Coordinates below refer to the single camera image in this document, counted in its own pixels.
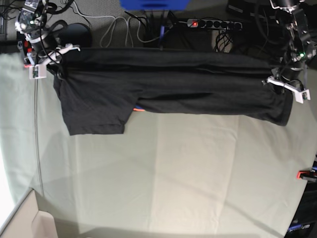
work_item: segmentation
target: t-shirt hem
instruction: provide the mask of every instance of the t-shirt hem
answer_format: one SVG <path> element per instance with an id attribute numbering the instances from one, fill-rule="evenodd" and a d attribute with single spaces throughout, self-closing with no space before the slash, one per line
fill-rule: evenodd
<path id="1" fill-rule="evenodd" d="M 285 96 L 285 104 L 284 104 L 281 120 L 276 123 L 277 125 L 286 126 L 288 124 L 288 121 L 292 112 L 292 107 L 293 107 L 293 94 L 288 92 L 286 93 L 286 96 Z"/>
<path id="2" fill-rule="evenodd" d="M 90 125 L 90 126 L 67 126 L 70 135 L 83 135 L 83 134 L 102 134 L 114 135 L 123 134 L 124 126 L 115 124 L 105 125 Z"/>

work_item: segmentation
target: gray carpet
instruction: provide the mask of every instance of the gray carpet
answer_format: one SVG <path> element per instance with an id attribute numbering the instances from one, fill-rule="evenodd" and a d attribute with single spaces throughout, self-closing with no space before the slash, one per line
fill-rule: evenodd
<path id="1" fill-rule="evenodd" d="M 57 5 L 60 4 L 60 0 L 51 0 Z M 120 5 L 120 0 L 76 0 L 78 7 L 81 12 L 86 15 L 113 15 L 113 16 L 123 16 L 128 18 L 127 14 L 124 13 L 124 9 Z M 206 17 L 213 16 L 221 19 L 227 19 L 228 16 L 225 13 L 225 5 L 227 0 L 191 0 L 188 4 L 187 9 L 182 12 L 176 12 L 176 15 L 181 17 Z M 133 11 L 134 14 L 140 15 L 141 12 Z M 84 23 L 87 22 L 79 15 L 73 13 L 72 9 L 67 12 L 56 15 L 51 18 L 49 24 L 54 23 L 55 21 L 63 19 L 68 24 L 71 23 Z M 93 26 L 93 45 L 95 47 L 99 46 L 99 41 L 102 35 L 106 32 L 107 28 L 110 26 L 112 19 L 111 18 L 89 18 L 88 19 Z M 134 40 L 134 46 L 140 47 L 140 43 L 136 38 L 137 32 L 137 20 L 131 21 L 131 33 Z M 126 34 L 126 24 L 123 20 L 117 22 L 116 29 L 114 31 L 112 44 L 110 47 L 124 47 Z M 14 20 L 9 21 L 8 23 L 8 39 L 14 40 L 16 37 L 16 32 L 14 29 Z"/>

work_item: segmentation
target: wire bundle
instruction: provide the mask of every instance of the wire bundle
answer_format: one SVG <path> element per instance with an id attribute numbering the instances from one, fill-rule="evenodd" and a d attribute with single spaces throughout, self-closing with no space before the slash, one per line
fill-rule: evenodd
<path id="1" fill-rule="evenodd" d="M 219 33 L 215 40 L 215 52 L 224 52 L 226 47 L 232 43 L 232 37 L 228 34 L 227 31 Z"/>
<path id="2" fill-rule="evenodd" d="M 24 0 L 14 0 L 9 5 L 0 5 L 0 7 L 4 7 L 4 10 L 0 12 L 0 17 L 2 17 L 4 20 L 7 20 L 7 21 L 15 19 L 15 17 L 10 17 L 8 14 L 12 11 L 21 10 L 21 7 L 13 5 L 17 1 L 24 1 Z"/>
<path id="3" fill-rule="evenodd" d="M 132 39 L 132 35 L 131 35 L 131 30 L 130 30 L 130 21 L 132 19 L 137 19 L 139 21 L 139 26 L 138 26 L 138 30 L 137 30 L 137 39 L 142 42 L 142 43 L 150 43 L 150 42 L 154 42 L 156 40 L 158 40 L 160 38 L 160 36 L 158 37 L 154 37 L 153 39 L 151 40 L 148 40 L 148 41 L 143 41 L 141 40 L 140 38 L 140 29 L 141 29 L 141 25 L 143 25 L 146 29 L 146 32 L 149 31 L 149 22 L 148 22 L 148 19 L 145 18 L 145 17 L 137 17 L 131 13 L 128 13 L 128 12 L 125 12 L 129 15 L 128 19 L 122 17 L 122 16 L 118 16 L 118 17 L 114 17 L 114 16 L 110 16 L 110 15 L 106 15 L 106 16 L 90 16 L 90 15 L 86 15 L 86 14 L 83 14 L 77 3 L 74 1 L 73 2 L 76 10 L 77 10 L 77 14 L 84 17 L 84 18 L 112 18 L 113 21 L 112 23 L 110 24 L 110 26 L 108 27 L 108 29 L 106 30 L 106 32 L 103 34 L 103 36 L 101 37 L 100 39 L 100 42 L 99 42 L 99 46 L 102 47 L 102 48 L 107 48 L 111 45 L 111 42 L 112 42 L 112 38 L 113 38 L 113 33 L 114 33 L 114 30 L 115 30 L 115 27 L 116 27 L 116 24 L 117 24 L 117 21 L 118 20 L 123 20 L 126 24 L 126 36 L 125 36 L 125 46 L 127 47 L 128 46 L 128 39 L 130 38 L 130 41 L 131 41 L 131 47 L 134 47 L 134 43 L 133 43 L 133 39 Z M 103 45 L 103 41 L 105 39 L 106 36 L 108 36 L 110 34 L 110 37 L 109 37 L 109 40 L 108 40 L 108 43 L 104 46 Z"/>

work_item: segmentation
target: black cable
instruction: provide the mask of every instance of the black cable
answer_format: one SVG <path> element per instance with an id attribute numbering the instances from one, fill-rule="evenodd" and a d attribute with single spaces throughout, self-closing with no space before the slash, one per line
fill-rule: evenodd
<path id="1" fill-rule="evenodd" d="M 228 39 L 228 41 L 227 41 L 227 43 L 224 45 L 224 47 L 223 47 L 223 49 L 222 49 L 222 52 L 224 52 L 225 49 L 226 49 L 226 47 L 229 46 L 230 43 L 232 43 L 231 38 L 228 38 L 227 36 L 226 36 L 226 38 Z"/>
<path id="2" fill-rule="evenodd" d="M 181 26 L 181 27 L 182 27 L 182 25 L 181 25 L 181 23 L 179 22 L 178 18 L 175 16 L 175 14 L 174 14 L 172 11 L 169 11 L 167 16 L 170 18 L 170 20 L 171 20 L 173 26 L 176 25 L 176 26 Z M 188 40 L 188 38 L 185 36 L 184 32 L 181 31 L 181 30 L 179 30 L 179 27 L 176 27 L 176 29 L 178 30 L 177 33 L 178 33 L 178 35 L 179 35 L 179 37 L 180 37 L 180 39 L 181 39 L 183 45 L 184 45 L 185 47 L 190 48 L 191 50 L 195 50 L 194 46 L 190 43 L 190 41 Z"/>
<path id="3" fill-rule="evenodd" d="M 237 35 L 239 38 L 243 38 L 244 41 L 241 43 L 238 43 L 237 45 L 234 45 L 233 48 L 231 49 L 231 53 L 234 53 L 236 51 L 240 51 L 242 54 L 246 54 L 246 51 L 248 51 L 249 49 L 252 48 L 257 48 L 259 49 L 261 52 L 265 53 L 266 55 L 270 56 L 269 60 L 273 60 L 274 63 L 279 62 L 280 63 L 280 57 L 283 56 L 282 51 L 284 51 L 283 47 L 281 47 L 280 45 L 272 45 L 272 44 L 264 44 L 265 39 L 263 40 L 263 44 L 261 42 L 259 42 L 259 40 L 256 38 L 255 39 L 255 35 L 252 32 L 246 32 L 246 31 L 241 31 L 241 32 L 233 32 L 235 35 Z"/>
<path id="4" fill-rule="evenodd" d="M 53 16 L 54 16 L 54 15 L 51 15 L 51 16 L 49 17 L 49 19 L 46 21 L 46 23 L 48 23 L 48 22 L 53 18 Z"/>
<path id="5" fill-rule="evenodd" d="M 53 30 L 54 30 L 58 25 L 61 25 L 62 28 L 61 28 L 61 29 L 58 29 L 58 30 L 56 30 L 56 31 L 54 31 L 54 34 L 57 33 L 57 32 L 59 32 L 59 31 L 61 31 L 61 30 L 64 30 L 64 29 L 67 28 L 67 26 L 68 26 L 67 23 L 66 23 L 64 20 L 59 20 L 59 21 L 55 22 L 54 24 L 52 24 L 52 26 L 49 28 L 49 30 L 48 30 L 48 35 L 49 35 L 50 33 L 52 33 Z"/>
<path id="6" fill-rule="evenodd" d="M 42 15 L 45 13 L 46 8 L 47 8 L 47 4 L 43 7 Z M 56 61 L 54 61 L 54 60 L 52 59 L 52 57 L 50 57 L 50 55 L 49 55 L 49 54 L 47 53 L 47 51 L 46 51 L 46 48 L 45 48 L 45 46 L 44 46 L 43 39 L 42 39 L 42 24 L 43 24 L 43 18 L 41 19 L 40 29 L 39 29 L 39 30 L 40 30 L 40 43 L 41 43 L 41 47 L 42 47 L 42 49 L 43 49 L 43 51 L 44 51 L 44 54 L 45 54 L 52 62 L 54 62 L 54 63 L 57 65 L 57 67 L 59 68 L 59 70 L 60 70 L 61 72 L 63 72 L 62 67 L 61 67 Z"/>
<path id="7" fill-rule="evenodd" d="M 215 40 L 215 51 L 216 51 L 216 52 L 221 52 L 220 48 L 221 48 L 222 45 L 225 44 L 225 41 L 223 41 L 220 45 L 219 45 L 219 43 L 220 43 L 222 40 L 224 40 L 224 38 L 226 37 L 226 34 L 227 34 L 227 32 L 224 31 L 224 32 L 221 32 L 221 33 L 219 33 L 219 34 L 217 35 L 216 40 Z"/>
<path id="8" fill-rule="evenodd" d="M 168 17 L 169 17 L 170 20 L 172 21 L 173 26 L 179 26 L 180 28 L 182 28 L 182 27 L 186 27 L 186 28 L 189 27 L 189 28 L 190 28 L 190 27 L 192 27 L 193 24 L 195 24 L 196 22 L 198 23 L 199 21 L 204 20 L 204 19 L 213 19 L 213 20 L 218 20 L 218 21 L 220 21 L 220 22 L 223 22 L 223 20 L 220 20 L 219 18 L 216 18 L 216 17 L 203 17 L 203 18 L 197 19 L 197 21 L 193 21 L 193 23 L 192 23 L 190 26 L 187 26 L 187 25 L 184 25 L 184 26 L 183 26 L 182 23 L 179 23 L 178 18 L 175 16 L 175 14 L 174 14 L 172 11 L 169 11 Z M 215 51 L 215 50 L 218 50 L 218 51 L 220 52 L 219 47 L 221 47 L 222 45 L 225 45 L 225 47 L 227 47 L 230 43 L 232 43 L 232 40 L 231 40 L 230 38 L 228 38 L 227 36 L 222 36 L 222 35 L 223 35 L 223 34 L 221 34 L 218 38 L 216 38 L 216 40 L 217 40 L 217 39 L 218 39 L 218 40 L 217 40 L 217 44 L 216 44 L 216 46 L 215 46 L 214 51 Z M 219 42 L 220 42 L 222 39 L 224 39 L 224 37 L 226 37 L 228 41 L 225 41 L 225 42 L 223 42 L 221 45 L 219 45 Z"/>
<path id="9" fill-rule="evenodd" d="M 62 8 L 61 10 L 58 10 L 58 11 L 48 11 L 47 13 L 52 14 L 52 15 L 62 14 L 62 13 L 64 13 L 64 12 L 66 12 L 66 11 L 70 8 L 70 6 L 73 4 L 74 1 L 75 1 L 75 0 L 69 0 L 69 1 L 67 2 L 67 4 L 65 5 L 65 7 Z"/>
<path id="10" fill-rule="evenodd" d="M 129 12 L 127 12 L 127 11 L 124 11 L 126 14 L 128 14 L 129 16 L 131 16 L 132 18 L 135 18 L 135 19 L 137 19 L 145 28 L 147 28 L 147 26 L 144 24 L 144 22 L 143 21 L 141 21 L 140 19 L 145 19 L 145 20 L 147 20 L 145 17 L 138 17 L 138 16 L 135 16 L 135 15 L 133 15 L 133 14 L 131 14 L 131 13 L 129 13 Z"/>
<path id="11" fill-rule="evenodd" d="M 74 10 L 74 8 L 72 6 L 70 8 L 73 10 L 74 14 L 79 15 L 78 13 L 75 12 L 75 10 Z M 85 18 L 84 16 L 81 16 L 81 17 L 88 23 L 89 28 L 92 30 L 93 26 L 92 26 L 91 22 L 87 18 Z"/>
<path id="12" fill-rule="evenodd" d="M 10 8 L 11 5 L 14 4 L 16 1 L 21 1 L 21 0 L 14 0 L 14 1 L 12 1 L 8 6 L 6 6 L 6 9 L 5 9 L 3 12 L 5 12 L 6 10 L 8 10 L 8 8 Z"/>
<path id="13" fill-rule="evenodd" d="M 263 9 L 263 13 L 264 13 L 264 16 L 265 16 L 265 20 L 266 20 L 266 36 L 269 37 L 269 25 L 268 25 L 268 18 L 267 18 L 267 15 L 266 15 L 266 12 L 265 10 Z M 259 52 L 257 53 L 256 56 L 258 56 L 259 54 L 261 54 L 261 52 L 263 51 L 263 49 L 265 48 L 267 44 L 267 40 L 264 42 L 262 48 L 259 50 Z"/>
<path id="14" fill-rule="evenodd" d="M 53 2 L 48 3 L 48 12 L 50 11 L 56 11 L 57 10 L 57 5 Z"/>
<path id="15" fill-rule="evenodd" d="M 302 83 L 301 80 L 299 80 L 299 79 L 293 79 L 293 80 L 291 80 L 291 81 L 288 81 L 287 84 L 291 84 L 291 83 L 293 83 L 293 82 L 298 82 L 298 83 L 300 84 L 300 87 L 301 87 L 301 90 L 302 90 L 302 91 L 305 89 L 303 83 Z"/>
<path id="16" fill-rule="evenodd" d="M 282 76 L 283 72 L 285 71 L 285 69 L 287 69 L 287 67 L 289 66 L 289 64 L 292 62 L 292 59 L 290 59 L 286 65 L 282 68 L 282 70 L 279 72 L 279 77 Z"/>
<path id="17" fill-rule="evenodd" d="M 270 40 L 262 28 L 262 25 L 260 23 L 260 18 L 259 18 L 260 4 L 261 4 L 261 0 L 257 0 L 257 3 L 256 3 L 255 8 L 254 8 L 254 18 L 255 18 L 258 30 L 259 30 L 260 34 L 267 40 L 267 42 L 271 43 L 272 45 L 280 45 L 281 42 Z"/>
<path id="18" fill-rule="evenodd" d="M 63 2 L 62 0 L 60 0 L 60 4 L 66 5 L 67 2 Z M 87 18 L 85 18 L 84 16 L 82 16 L 82 15 L 78 14 L 77 12 L 75 12 L 75 9 L 74 9 L 72 6 L 70 6 L 70 8 L 73 10 L 73 13 L 74 13 L 74 14 L 81 16 L 81 17 L 88 23 L 88 26 L 89 26 L 89 28 L 90 28 L 91 30 L 93 29 L 93 26 L 92 26 L 91 22 L 90 22 Z"/>
<path id="19" fill-rule="evenodd" d="M 0 7 L 5 7 L 5 9 L 0 13 L 0 17 L 2 17 L 4 20 L 10 21 L 15 19 L 16 17 L 10 17 L 9 16 L 9 12 L 11 10 L 21 10 L 21 7 L 18 6 L 11 6 L 15 1 L 13 1 L 12 3 L 10 3 L 9 5 L 0 5 Z"/>
<path id="20" fill-rule="evenodd" d="M 247 42 L 243 42 L 243 43 L 240 43 L 238 45 L 235 45 L 233 46 L 233 48 L 230 50 L 230 53 L 235 53 L 236 51 L 240 51 L 241 54 L 243 55 L 249 55 L 247 54 L 247 51 L 249 51 L 249 49 L 252 49 L 252 48 L 257 48 L 257 49 L 262 49 L 261 46 L 258 46 L 258 45 L 252 45 L 252 44 L 249 44 Z M 269 56 L 267 59 L 265 60 L 269 60 L 270 61 L 270 64 L 274 64 L 274 67 L 280 67 L 281 64 L 280 64 L 280 59 L 279 59 L 279 56 L 271 53 L 268 49 L 264 48 L 262 49 L 262 53 L 265 53 L 267 56 Z"/>

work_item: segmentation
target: blue box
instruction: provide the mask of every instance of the blue box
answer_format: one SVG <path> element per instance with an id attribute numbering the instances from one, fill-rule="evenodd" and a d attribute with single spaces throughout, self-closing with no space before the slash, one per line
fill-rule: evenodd
<path id="1" fill-rule="evenodd" d="M 190 0 L 121 0 L 126 10 L 185 10 Z"/>

